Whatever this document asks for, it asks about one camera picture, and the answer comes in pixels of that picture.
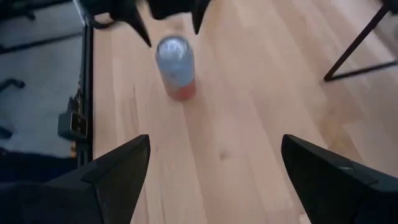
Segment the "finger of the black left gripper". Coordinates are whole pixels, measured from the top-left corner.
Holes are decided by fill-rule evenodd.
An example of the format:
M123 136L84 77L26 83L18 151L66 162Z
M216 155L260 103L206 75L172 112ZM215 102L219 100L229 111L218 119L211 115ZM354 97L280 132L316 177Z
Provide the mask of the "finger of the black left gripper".
M111 18L114 21L129 24L141 36L144 42L149 47L152 47L144 21L139 14L135 2L114 2L111 10Z
M193 29L196 35L200 31L201 23L203 21L205 11L210 1L211 0L193 0L191 13L192 13Z

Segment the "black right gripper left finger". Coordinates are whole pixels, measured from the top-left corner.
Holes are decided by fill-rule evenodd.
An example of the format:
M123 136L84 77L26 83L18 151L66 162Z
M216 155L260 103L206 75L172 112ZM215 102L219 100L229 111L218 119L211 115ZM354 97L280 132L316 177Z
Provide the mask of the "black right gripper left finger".
M0 184L0 224L130 224L150 160L141 134L46 182Z

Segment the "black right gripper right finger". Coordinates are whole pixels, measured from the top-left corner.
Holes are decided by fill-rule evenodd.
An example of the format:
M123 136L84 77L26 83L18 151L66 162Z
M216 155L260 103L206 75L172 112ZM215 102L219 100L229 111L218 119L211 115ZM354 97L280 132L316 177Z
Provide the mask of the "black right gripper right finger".
M281 154L312 224L398 224L397 177L291 134Z

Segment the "pink lemonade can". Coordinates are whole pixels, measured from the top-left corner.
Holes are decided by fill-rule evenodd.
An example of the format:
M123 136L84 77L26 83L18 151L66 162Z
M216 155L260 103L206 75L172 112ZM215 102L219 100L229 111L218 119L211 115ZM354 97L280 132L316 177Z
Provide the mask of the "pink lemonade can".
M164 37L157 45L155 60L167 94L188 100L196 91L193 50L181 35Z

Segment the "black aluminium rig frame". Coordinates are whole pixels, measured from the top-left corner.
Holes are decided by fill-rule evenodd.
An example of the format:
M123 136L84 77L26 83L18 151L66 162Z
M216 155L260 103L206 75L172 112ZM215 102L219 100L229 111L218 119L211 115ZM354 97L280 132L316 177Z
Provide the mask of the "black aluminium rig frame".
M87 119L86 139L77 144L79 165L93 160L93 29L80 0L73 0L83 23L80 73L81 113Z

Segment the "wooden shelf black frame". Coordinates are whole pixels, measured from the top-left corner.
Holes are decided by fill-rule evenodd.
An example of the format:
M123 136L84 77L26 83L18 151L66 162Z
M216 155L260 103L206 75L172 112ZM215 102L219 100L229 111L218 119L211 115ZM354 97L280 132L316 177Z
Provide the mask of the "wooden shelf black frame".
M369 21L365 28L359 33L349 47L344 51L341 57L335 62L335 64L329 69L326 75L323 77L324 82L332 82L344 78L355 77L363 75L369 72L375 72L378 70L398 66L398 61L393 60L391 62L374 65L371 67L362 68L359 70L353 70L351 72L341 73L336 75L336 71L342 66L342 64L348 59L348 57L359 47L364 39L376 28L376 26L382 21L388 12L394 15L398 14L398 0L380 0L382 3L381 8L377 11L374 17Z

